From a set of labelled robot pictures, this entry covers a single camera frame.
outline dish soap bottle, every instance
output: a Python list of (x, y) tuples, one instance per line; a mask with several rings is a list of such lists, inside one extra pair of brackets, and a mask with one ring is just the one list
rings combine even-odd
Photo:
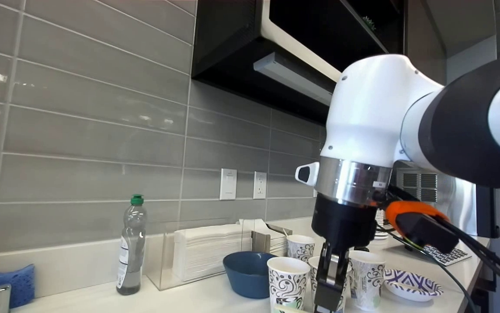
[(145, 241), (147, 241), (147, 210), (145, 196), (134, 194), (131, 207), (126, 210), (124, 233), (120, 240), (119, 255), (119, 285), (117, 290), (122, 295), (136, 294), (141, 290)]

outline white mug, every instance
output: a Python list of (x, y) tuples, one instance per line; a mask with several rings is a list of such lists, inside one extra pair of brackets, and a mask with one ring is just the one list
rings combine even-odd
[(310, 264), (294, 257), (273, 257), (268, 267), (272, 313), (304, 311)]
[(351, 250), (350, 259), (350, 304), (376, 311), (381, 302), (379, 287), (384, 283), (386, 264), (377, 254), (367, 250)]
[(306, 234), (287, 236), (287, 255), (308, 262), (315, 254), (317, 240)]

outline white countertop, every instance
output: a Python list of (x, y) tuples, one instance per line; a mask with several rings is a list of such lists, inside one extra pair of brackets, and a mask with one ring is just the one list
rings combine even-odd
[[(412, 302), (391, 295), (383, 290), (381, 313), (454, 313), (466, 307), (466, 297), (459, 285), (447, 276), (447, 273), (400, 247), (393, 238), (376, 240), (370, 248), (379, 252), (386, 259), (388, 269), (409, 269), (417, 271), (435, 281), (438, 281), (445, 294), (431, 302)], [(449, 269), (464, 283), (466, 288), (473, 288), (480, 273), (480, 259), (473, 255), (468, 260), (449, 266)], [(148, 278), (143, 280), (143, 288), (134, 295), (120, 295), (114, 283), (96, 285), (74, 292), (56, 294), (51, 297), (41, 297), (32, 304), (13, 309), (15, 313), (147, 313), (147, 311), (199, 311), (199, 313), (258, 313), (270, 311), (270, 299), (252, 300), (237, 295), (225, 274), (207, 278), (197, 283), (159, 290)]]

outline white plate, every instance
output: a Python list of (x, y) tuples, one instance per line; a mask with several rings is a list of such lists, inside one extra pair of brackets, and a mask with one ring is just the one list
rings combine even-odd
[(412, 271), (395, 269), (386, 273), (386, 288), (398, 297), (410, 300), (433, 300), (443, 294), (442, 287)]

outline overhead cabinet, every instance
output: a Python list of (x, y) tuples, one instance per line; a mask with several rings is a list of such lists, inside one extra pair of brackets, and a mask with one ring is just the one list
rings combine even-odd
[(351, 62), (403, 52), (403, 0), (200, 0), (193, 78), (325, 123)]

